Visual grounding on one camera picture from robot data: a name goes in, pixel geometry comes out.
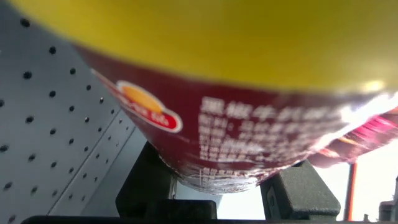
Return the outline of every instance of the red bottle label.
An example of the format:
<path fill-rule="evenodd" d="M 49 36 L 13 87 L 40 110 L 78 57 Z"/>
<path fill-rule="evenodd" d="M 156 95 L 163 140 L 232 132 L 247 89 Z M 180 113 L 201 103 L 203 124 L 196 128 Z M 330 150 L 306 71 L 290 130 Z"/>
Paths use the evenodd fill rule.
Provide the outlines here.
<path fill-rule="evenodd" d="M 79 51 L 180 181 L 213 194 L 307 158 L 347 125 L 342 111 L 373 97 L 253 90 Z"/>

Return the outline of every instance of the bottle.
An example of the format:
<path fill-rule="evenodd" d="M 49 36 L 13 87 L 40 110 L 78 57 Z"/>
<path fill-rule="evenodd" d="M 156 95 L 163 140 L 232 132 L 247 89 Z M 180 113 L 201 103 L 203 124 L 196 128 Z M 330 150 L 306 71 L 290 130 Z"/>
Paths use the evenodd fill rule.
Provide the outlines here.
<path fill-rule="evenodd" d="M 11 3 L 69 38 L 181 183 L 211 194 L 257 186 L 396 97 L 395 1 Z"/>

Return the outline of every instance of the orange logo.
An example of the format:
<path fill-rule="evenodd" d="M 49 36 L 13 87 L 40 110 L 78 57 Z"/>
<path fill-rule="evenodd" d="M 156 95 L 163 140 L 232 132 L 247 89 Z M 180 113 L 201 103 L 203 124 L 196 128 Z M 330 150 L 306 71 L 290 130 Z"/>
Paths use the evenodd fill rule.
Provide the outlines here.
<path fill-rule="evenodd" d="M 149 124 L 177 133 L 182 129 L 182 120 L 178 114 L 167 109 L 159 99 L 145 89 L 127 81 L 112 83 L 97 71 L 93 73 L 120 100 L 125 109 L 140 117 Z"/>

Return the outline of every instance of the perforated metal panel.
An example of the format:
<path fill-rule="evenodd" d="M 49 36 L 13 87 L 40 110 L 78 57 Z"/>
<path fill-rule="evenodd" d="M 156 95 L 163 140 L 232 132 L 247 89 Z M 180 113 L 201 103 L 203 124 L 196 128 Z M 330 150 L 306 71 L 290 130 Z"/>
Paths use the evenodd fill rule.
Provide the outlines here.
<path fill-rule="evenodd" d="M 135 125 L 70 44 L 4 1 L 0 21 L 0 223 L 79 215 Z"/>

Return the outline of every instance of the gray metal surface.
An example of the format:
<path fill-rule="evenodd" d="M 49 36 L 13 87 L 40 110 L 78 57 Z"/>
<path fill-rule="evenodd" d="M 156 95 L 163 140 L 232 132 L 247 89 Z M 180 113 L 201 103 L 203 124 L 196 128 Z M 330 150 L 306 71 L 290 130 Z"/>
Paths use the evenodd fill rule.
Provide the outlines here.
<path fill-rule="evenodd" d="M 132 121 L 120 111 L 50 215 L 80 215 L 134 128 Z M 110 185 L 108 190 L 114 188 L 116 186 Z"/>
<path fill-rule="evenodd" d="M 78 215 L 134 125 L 70 44 L 4 1 L 0 21 L 0 223 Z"/>
<path fill-rule="evenodd" d="M 136 128 L 81 215 L 118 217 L 115 199 L 146 143 Z"/>

